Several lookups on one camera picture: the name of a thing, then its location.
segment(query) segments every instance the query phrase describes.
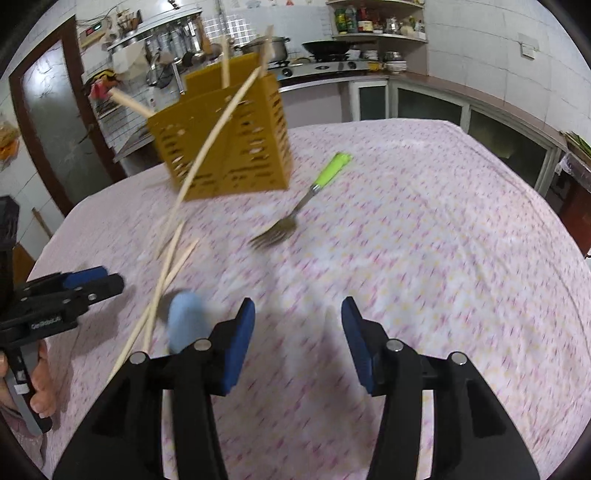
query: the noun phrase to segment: glass cabinet door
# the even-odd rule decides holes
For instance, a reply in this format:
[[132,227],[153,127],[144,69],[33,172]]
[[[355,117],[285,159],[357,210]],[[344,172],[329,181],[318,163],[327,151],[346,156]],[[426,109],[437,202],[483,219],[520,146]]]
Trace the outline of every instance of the glass cabinet door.
[[535,188],[548,151],[525,135],[483,113],[472,111],[468,134]]
[[389,118],[388,81],[349,82],[353,121]]
[[398,118],[447,120],[460,125],[462,106],[431,95],[398,88]]

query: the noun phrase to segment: chopstick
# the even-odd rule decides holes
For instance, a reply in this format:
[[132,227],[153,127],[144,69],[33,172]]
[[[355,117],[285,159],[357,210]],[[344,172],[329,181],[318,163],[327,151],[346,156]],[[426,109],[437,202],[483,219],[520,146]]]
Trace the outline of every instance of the chopstick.
[[222,35],[222,88],[230,86],[230,47],[228,38]]
[[109,93],[111,94],[111,98],[114,102],[131,108],[134,112],[140,114],[145,118],[150,118],[151,116],[154,116],[156,114],[156,112],[154,112],[152,109],[139,103],[137,100],[131,98],[126,93],[123,93],[118,88],[113,87],[111,90],[109,90]]
[[236,109],[236,107],[238,106],[238,104],[242,101],[242,99],[246,95],[246,92],[248,91],[248,89],[252,86],[253,83],[255,83],[255,80],[258,78],[260,71],[261,71],[261,67],[257,67],[256,69],[254,69],[252,71],[250,76],[246,79],[246,81],[238,89],[238,91],[236,92],[236,95],[234,95],[232,100],[230,100],[230,103],[228,103],[228,106],[223,111],[222,116],[220,116],[217,123],[214,125],[212,131],[209,132],[209,135],[205,139],[205,142],[203,143],[201,150],[199,150],[199,153],[197,154],[195,161],[191,165],[191,169],[189,170],[189,173],[187,173],[187,176],[185,177],[183,185],[181,186],[181,190],[178,193],[176,201],[174,202],[174,206],[170,210],[170,212],[168,214],[168,219],[166,220],[166,223],[164,224],[164,228],[162,229],[162,232],[160,233],[160,240],[158,241],[158,244],[156,246],[156,257],[160,256],[160,253],[162,251],[164,243],[166,242],[166,239],[168,238],[168,233],[170,232],[170,227],[172,225],[172,222],[173,222],[175,216],[178,214],[178,209],[180,208],[181,203],[183,202],[183,199],[187,195],[187,192],[189,191],[189,187],[191,186],[191,183],[193,182],[195,175],[197,175],[197,171],[199,170],[199,167],[203,163],[203,160],[205,160],[205,157],[207,156],[209,149],[212,147],[213,143],[216,141],[217,136],[219,135],[219,133],[220,133],[220,131],[222,131],[222,128],[224,127],[224,125],[226,125],[227,121],[232,116],[232,114],[233,114],[234,110]]
[[[197,246],[198,243],[199,243],[199,240],[195,240],[194,242],[192,242],[191,245],[189,245],[189,247],[183,252],[183,254],[178,259],[178,261],[174,264],[174,267],[166,276],[166,280],[164,281],[163,291],[166,291],[166,289],[168,289],[170,284],[174,281],[177,274],[181,271],[184,263],[191,256],[191,253],[193,253],[193,250],[195,250],[195,247]],[[123,350],[121,350],[121,354],[117,357],[117,361],[115,362],[115,365],[113,366],[113,370],[111,371],[111,374],[109,375],[109,379],[107,380],[107,383],[112,380],[112,378],[119,371],[121,366],[127,360],[127,357],[129,356],[129,353],[130,353],[131,349],[133,348],[135,341],[139,337],[139,333],[142,331],[142,328],[144,328],[144,326],[146,324],[146,320],[148,319],[149,313],[150,313],[150,305],[148,305],[145,308],[141,317],[139,318],[139,320],[135,324],[135,327],[132,330],[129,338],[127,339],[127,342],[125,343],[125,346],[123,347]]]
[[265,44],[261,52],[261,72],[260,78],[263,78],[267,74],[267,68],[269,68],[269,60],[273,54],[271,49],[271,37],[273,36],[273,25],[269,25],[265,31]]
[[181,233],[183,231],[184,222],[181,222],[177,227],[173,235],[173,239],[168,246],[168,252],[166,257],[164,258],[164,263],[162,264],[162,270],[160,271],[160,277],[158,278],[158,283],[156,284],[156,288],[154,289],[154,295],[152,297],[152,302],[150,303],[150,311],[148,313],[148,319],[146,320],[146,331],[144,332],[144,346],[142,350],[147,354],[150,354],[150,344],[152,343],[152,333],[154,331],[154,324],[156,323],[156,310],[158,309],[158,303],[160,302],[160,297],[162,296],[162,292],[164,289],[164,282],[166,280],[166,275],[168,275],[168,271],[170,269],[170,264],[173,261],[174,251],[177,248],[178,240],[181,238]]

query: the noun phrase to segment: human hand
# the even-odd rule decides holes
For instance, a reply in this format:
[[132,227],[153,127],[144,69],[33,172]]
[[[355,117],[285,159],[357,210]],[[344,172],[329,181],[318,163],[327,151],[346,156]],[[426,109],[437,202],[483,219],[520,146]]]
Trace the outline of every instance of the human hand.
[[[0,403],[16,410],[17,407],[12,401],[10,392],[4,377],[8,372],[8,360],[3,352],[0,352]],[[31,408],[44,419],[56,412],[56,394],[53,388],[53,381],[49,373],[47,362],[47,344],[45,340],[39,342],[39,362],[31,374],[31,382],[35,388],[35,395],[31,399]]]

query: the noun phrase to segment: black wok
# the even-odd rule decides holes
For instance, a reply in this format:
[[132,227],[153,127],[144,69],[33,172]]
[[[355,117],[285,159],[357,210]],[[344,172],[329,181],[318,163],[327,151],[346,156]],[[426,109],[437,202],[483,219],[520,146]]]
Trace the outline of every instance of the black wok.
[[320,40],[303,43],[302,46],[314,57],[344,55],[349,51],[349,44],[339,40]]

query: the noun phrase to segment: metal fork tines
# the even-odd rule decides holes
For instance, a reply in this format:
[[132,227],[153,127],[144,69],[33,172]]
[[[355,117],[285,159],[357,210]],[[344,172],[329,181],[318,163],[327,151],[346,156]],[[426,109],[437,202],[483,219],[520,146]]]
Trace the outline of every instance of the metal fork tines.
[[297,229],[297,214],[321,189],[322,188],[317,184],[312,185],[306,195],[298,202],[289,215],[283,217],[266,232],[253,238],[250,241],[250,244],[254,248],[269,248],[273,245],[280,244],[282,241],[291,237]]

